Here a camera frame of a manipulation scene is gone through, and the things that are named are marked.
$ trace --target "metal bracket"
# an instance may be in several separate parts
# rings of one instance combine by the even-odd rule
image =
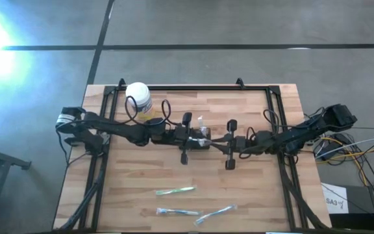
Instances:
[[[103,89],[103,95],[107,96],[111,94],[113,91],[115,91],[115,89],[116,89],[116,86],[105,86],[105,88]]]
[[[278,85],[270,85],[269,86],[269,89],[271,90],[272,93],[274,93],[275,95],[280,95],[281,94],[281,89],[279,88]]]
[[[242,89],[242,90],[246,89],[246,86],[245,86],[245,84],[243,83],[242,78],[238,78],[238,79],[236,80],[236,84],[237,84],[237,85],[240,85],[240,89]]]
[[[126,82],[123,78],[119,80],[118,87],[122,87],[122,85],[126,85]]]
[[[0,153],[0,161],[8,162],[11,165],[16,165],[21,167],[23,170],[27,170],[30,168],[31,162],[30,161],[24,161],[21,159],[17,159],[16,157],[6,155],[4,153]]]
[[[99,134],[103,138],[103,144],[105,145],[110,140],[110,135],[107,133]]]

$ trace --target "black cable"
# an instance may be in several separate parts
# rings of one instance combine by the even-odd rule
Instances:
[[[85,155],[89,155],[89,152],[85,152],[83,153],[82,155],[78,156],[77,158],[73,159],[71,162],[68,163],[68,166],[70,166],[72,163],[74,163],[75,161],[81,159],[83,156]]]
[[[314,147],[314,150],[313,150],[313,152],[312,152],[312,154],[313,154],[314,157],[317,156],[317,155],[316,155],[317,148],[320,147],[320,146],[322,146],[322,145],[323,145],[324,143],[326,143],[326,142],[327,142],[328,144],[330,144],[330,140],[320,139],[320,141],[318,142],[317,146]],[[338,166],[338,165],[341,165],[342,163],[344,163],[345,160],[346,160],[345,157],[344,157],[342,160],[329,159],[329,160],[327,161],[327,164],[329,164],[329,165],[331,165],[331,166]],[[337,161],[338,163],[333,164],[333,163],[331,163],[330,161]]]
[[[134,116],[131,116],[131,114],[129,114],[129,111],[128,111],[128,99],[132,99],[133,101],[133,105],[134,105],[134,109],[135,109],[135,115]],[[168,116],[164,110],[164,103],[167,104],[167,107],[168,107]],[[127,98],[125,99],[125,112],[127,113],[127,116],[129,117],[129,120],[130,121],[133,121],[134,123],[138,124],[138,125],[142,125],[142,126],[156,126],[156,125],[160,125],[162,123],[165,123],[165,122],[169,122],[170,124],[173,124],[173,125],[178,125],[177,123],[174,123],[172,122],[171,120],[169,120],[169,117],[171,116],[171,105],[169,104],[169,101],[164,99],[162,102],[161,102],[161,110],[162,110],[162,114],[164,115],[164,119],[159,121],[158,123],[150,123],[150,124],[145,124],[145,123],[140,123],[138,121],[135,120],[135,117],[136,115],[138,114],[138,105],[136,104],[136,101],[134,99],[134,97],[132,96],[127,96]]]
[[[324,108],[324,107],[320,107],[313,114],[311,114],[311,116],[317,114],[320,110],[322,110],[321,114],[312,123],[310,123],[310,124],[308,124],[306,126],[279,125],[278,124],[278,122],[279,122],[278,114],[275,113],[275,111],[273,111],[273,110],[265,109],[262,114],[264,115],[264,118],[266,119],[266,121],[268,121],[270,124],[276,126],[275,130],[277,132],[277,131],[279,131],[279,127],[291,127],[291,128],[296,128],[296,129],[306,129],[306,128],[310,127],[311,125],[315,124],[325,114],[325,111],[327,109]],[[266,116],[266,112],[270,112],[270,113],[272,113],[274,115],[274,121],[273,122]]]
[[[128,99],[131,98],[134,102],[134,106],[135,106],[135,115],[134,116],[131,116],[129,114],[129,111],[128,111],[128,106],[127,106],[127,103],[128,103]],[[168,107],[168,115],[166,114],[165,112],[165,109],[164,109],[164,104],[167,104],[167,107]],[[136,115],[138,114],[138,106],[135,102],[135,99],[132,97],[132,96],[128,96],[126,99],[125,99],[125,112],[127,113],[127,116],[129,117],[129,120],[126,120],[124,122],[108,122],[108,121],[101,121],[101,120],[75,120],[75,121],[71,121],[71,122],[68,122],[68,123],[63,123],[59,126],[56,127],[56,134],[58,136],[58,143],[60,144],[60,147],[62,148],[62,151],[64,153],[64,158],[66,160],[66,165],[69,166],[72,162],[76,161],[77,159],[80,159],[82,156],[78,157],[77,159],[71,161],[71,162],[68,162],[68,154],[66,152],[66,150],[64,149],[64,146],[63,146],[63,142],[62,142],[62,137],[60,136],[60,133],[58,132],[58,130],[61,128],[61,127],[65,127],[67,125],[71,125],[71,124],[78,124],[78,123],[90,123],[90,122],[96,122],[96,123],[101,123],[101,124],[110,124],[110,125],[123,125],[123,124],[127,124],[129,122],[134,122],[136,124],[139,124],[139,125],[142,125],[142,126],[156,126],[156,125],[160,125],[162,123],[166,123],[166,124],[172,124],[172,125],[178,125],[177,123],[174,123],[172,122],[171,120],[169,120],[169,117],[171,116],[171,105],[169,104],[169,101],[168,100],[163,100],[161,102],[161,109],[162,109],[162,114],[164,115],[164,119],[158,123],[151,123],[151,124],[144,124],[144,123],[140,123],[138,121],[135,120],[135,117]]]
[[[60,147],[62,148],[62,151],[64,153],[64,159],[66,160],[66,165],[68,165],[69,164],[69,162],[68,162],[68,153],[64,149],[63,142],[62,142],[62,136],[60,136],[60,133],[58,132],[57,129],[58,129],[58,127],[56,128],[56,134],[58,136],[58,143],[60,144]]]
[[[326,136],[327,138],[333,138],[335,139],[336,136],[338,135],[346,135],[346,138],[349,140],[348,142],[342,142],[344,144],[352,144],[353,142],[355,142],[355,138],[350,135],[349,133],[335,133],[333,135],[330,135],[330,136]],[[313,150],[313,155],[316,156],[316,151],[317,151],[317,148],[322,145],[323,142],[327,141],[328,144],[330,144],[330,140],[325,140],[325,139],[321,139],[321,141],[317,144],[317,146],[314,148]],[[337,153],[341,153],[341,154],[350,154],[350,153],[360,153],[362,152],[362,150],[357,146],[357,145],[353,145],[353,146],[350,146],[349,147],[351,149],[351,151],[347,151],[346,149],[342,149],[341,151],[337,151]],[[331,166],[338,166],[338,165],[341,165],[343,162],[351,162],[351,161],[354,161],[354,160],[357,160],[357,159],[361,159],[362,162],[363,162],[363,157],[362,155],[357,155],[355,157],[355,159],[348,159],[347,157],[344,157],[342,160],[336,160],[336,159],[328,159],[328,161],[334,161],[334,162],[339,162],[338,164],[332,164],[332,163],[328,163],[329,165]]]
[[[249,130],[252,131],[252,135],[249,137]],[[246,130],[246,140],[252,140],[253,137],[255,137],[256,133],[253,127],[248,127]],[[242,157],[243,151],[239,153],[239,159],[248,159],[252,154],[246,155],[245,157]]]
[[[337,196],[339,196],[340,198],[342,198],[342,199],[344,199],[344,200],[346,200],[347,202],[349,202],[349,203],[351,203],[352,205],[354,205],[355,207],[357,207],[357,208],[359,208],[361,211],[363,211],[363,212],[365,212],[365,213],[367,213],[367,214],[369,214],[371,217],[373,217],[374,218],[374,215],[373,214],[371,214],[371,213],[369,213],[368,211],[366,211],[366,210],[364,210],[363,208],[361,208],[360,206],[358,206],[356,203],[354,203],[354,202],[352,202],[352,201],[350,201],[350,200],[348,200],[348,199],[346,199],[346,198],[344,198],[344,197],[342,197],[342,196],[340,196],[339,194],[337,194],[335,191],[333,191],[333,190],[331,190],[331,189],[329,189],[328,187],[326,187],[325,185],[323,185],[323,184],[321,184],[321,186],[323,186],[323,187],[325,187],[327,190],[329,190],[330,192],[332,192],[333,194],[335,194],[335,195],[337,195]]]
[[[298,163],[298,160],[299,160],[299,157],[298,157],[298,155],[287,155],[287,159],[288,160],[290,160],[290,158],[291,157],[296,157],[297,159],[295,160],[295,165]]]
[[[350,135],[349,133],[336,133],[336,134],[333,134],[331,136],[328,136],[330,138],[334,138],[336,135],[338,134],[341,134],[341,135],[346,135],[348,140],[350,141],[355,141],[354,137],[352,135]],[[349,162],[349,161],[358,161],[359,165],[360,165],[360,169],[358,170],[358,177],[361,181],[363,181],[362,179],[362,172],[364,173],[364,177],[366,178],[366,181],[370,184],[371,186],[371,189],[374,193],[374,183],[372,183],[370,181],[370,179],[367,177],[366,173],[364,172],[363,170],[363,166],[364,166],[364,162],[366,162],[371,170],[371,173],[373,174],[373,177],[374,177],[374,170],[372,169],[367,157],[366,157],[366,153],[368,153],[370,150],[372,150],[374,148],[374,145],[372,145],[372,147],[368,148],[365,152],[363,152],[361,155],[355,157],[354,159],[348,159],[346,160],[346,162]],[[348,153],[354,153],[354,152],[362,152],[362,150],[358,147],[358,146],[352,146],[351,148],[351,151],[345,151],[344,154],[348,154]]]
[[[275,127],[275,129],[274,129],[274,134],[273,134],[273,136],[272,137],[275,137],[278,133],[279,133],[279,128],[280,127],[293,127],[293,128],[298,128],[298,129],[306,129],[307,127],[310,127],[311,125],[313,125],[313,124],[315,124],[324,114],[325,114],[325,111],[327,110],[326,108],[324,108],[324,107],[320,107],[318,110],[316,110],[313,114],[311,114],[311,116],[312,115],[315,115],[315,114],[317,114],[320,110],[322,110],[321,111],[321,114],[312,122],[312,123],[310,123],[310,124],[308,124],[308,125],[306,125],[306,126],[292,126],[292,125],[279,125],[278,123],[279,123],[279,117],[278,117],[278,114],[277,113],[275,113],[275,111],[273,111],[273,110],[269,110],[269,109],[266,109],[266,110],[264,110],[263,111],[263,116],[264,116],[264,118],[266,119],[266,121],[268,121],[271,125],[274,125]],[[274,119],[273,119],[273,122],[266,116],[266,113],[267,112],[270,112],[270,113],[272,113],[273,114],[273,116],[274,116]],[[251,150],[251,149],[255,149],[255,148],[257,148],[257,147],[259,147],[259,146],[251,146],[251,147],[248,147],[248,148],[245,148],[244,150],[242,150],[240,153],[239,153],[239,158],[240,159],[247,159],[247,158],[249,158],[250,156],[251,156],[251,154],[249,154],[248,156],[245,156],[245,157],[242,157],[242,154],[244,154],[246,151],[249,151],[249,150]]]
[[[171,130],[171,124],[170,123],[166,123],[166,125],[169,126],[169,130]]]

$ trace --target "butcher block tabletop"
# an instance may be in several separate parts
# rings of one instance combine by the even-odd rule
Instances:
[[[297,86],[280,86],[289,125],[304,120]],[[99,113],[104,85],[89,85],[82,107]],[[162,116],[161,102],[171,104],[171,121],[181,122],[185,112],[192,112],[192,127],[197,118],[211,128],[212,138],[227,133],[226,123],[238,121],[235,135],[245,135],[248,127],[255,131],[271,130],[262,112],[268,108],[266,93],[258,90],[227,91],[151,91],[156,116]],[[115,120],[127,120],[125,92],[119,92]],[[97,231],[99,232],[250,232],[289,231],[288,219],[276,155],[251,156],[241,160],[235,170],[225,170],[226,155],[215,148],[188,151],[188,165],[180,163],[176,146],[149,143],[138,147],[125,138],[112,136],[103,187]],[[84,147],[73,148],[70,160],[82,155]],[[66,172],[53,228],[59,228],[73,214],[84,195],[90,156],[75,161]],[[297,171],[303,198],[320,220],[330,226],[316,163],[311,153],[300,153]],[[157,196],[156,190],[196,186],[188,192]],[[94,200],[89,207],[86,225],[92,220]],[[198,216],[157,215],[156,208],[185,209],[211,213],[237,205],[237,210],[211,216],[199,226]],[[297,227],[300,220],[293,200]]]

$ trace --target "gray floor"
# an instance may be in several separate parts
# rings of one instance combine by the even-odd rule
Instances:
[[[95,45],[107,0],[0,1],[5,45]],[[374,0],[116,1],[105,44],[374,43]],[[54,125],[80,105],[94,51],[0,52],[0,151],[13,168],[0,201],[0,233],[51,229],[65,172]],[[346,104],[374,127],[374,49],[104,51],[95,84],[297,83],[307,113]],[[349,131],[357,140],[374,130]],[[374,154],[369,156],[374,168]],[[321,180],[361,185],[351,163],[319,166]]]

